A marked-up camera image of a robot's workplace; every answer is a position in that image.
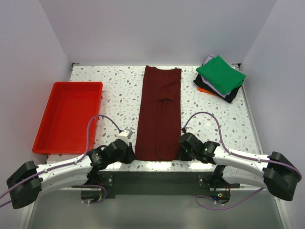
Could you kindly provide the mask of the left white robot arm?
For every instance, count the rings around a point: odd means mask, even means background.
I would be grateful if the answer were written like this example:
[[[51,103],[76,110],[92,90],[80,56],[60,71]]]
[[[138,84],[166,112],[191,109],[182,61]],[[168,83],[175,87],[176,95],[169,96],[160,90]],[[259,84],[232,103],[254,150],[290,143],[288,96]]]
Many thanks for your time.
[[[107,190],[102,186],[99,172],[115,162],[130,164],[135,159],[132,144],[117,139],[108,146],[99,146],[58,163],[36,165],[28,161],[7,179],[9,203],[14,209],[20,209],[39,196],[68,187],[98,188],[102,192],[100,201],[103,201]]]

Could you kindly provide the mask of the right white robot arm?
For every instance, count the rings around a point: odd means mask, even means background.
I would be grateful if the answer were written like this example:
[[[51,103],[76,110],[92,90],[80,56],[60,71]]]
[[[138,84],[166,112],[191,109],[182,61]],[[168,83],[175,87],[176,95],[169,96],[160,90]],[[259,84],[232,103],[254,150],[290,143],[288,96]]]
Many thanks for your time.
[[[295,166],[281,153],[258,155],[227,149],[217,142],[202,142],[192,133],[180,137],[178,158],[214,165],[214,171],[202,177],[209,187],[245,184],[266,189],[286,201],[293,200],[301,179]]]

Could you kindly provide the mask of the dark red t shirt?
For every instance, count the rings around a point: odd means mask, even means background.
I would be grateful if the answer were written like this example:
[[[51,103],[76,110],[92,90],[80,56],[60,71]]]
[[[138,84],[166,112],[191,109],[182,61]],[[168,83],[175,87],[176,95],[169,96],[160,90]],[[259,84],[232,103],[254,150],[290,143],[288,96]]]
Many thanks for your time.
[[[135,153],[140,161],[177,159],[181,136],[181,73],[146,66]]]

